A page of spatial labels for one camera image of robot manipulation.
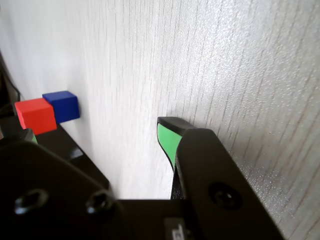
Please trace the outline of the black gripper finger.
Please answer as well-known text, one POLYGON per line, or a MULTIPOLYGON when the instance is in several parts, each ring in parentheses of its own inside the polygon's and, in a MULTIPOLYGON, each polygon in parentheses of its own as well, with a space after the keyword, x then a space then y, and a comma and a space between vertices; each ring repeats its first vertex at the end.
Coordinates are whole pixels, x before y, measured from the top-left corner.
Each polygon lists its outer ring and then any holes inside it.
POLYGON ((158 143, 188 203, 197 240, 281 240, 276 224, 213 130, 157 118, 158 143))
POLYGON ((3 240, 123 240, 113 197, 46 148, 19 136, 0 141, 3 240))

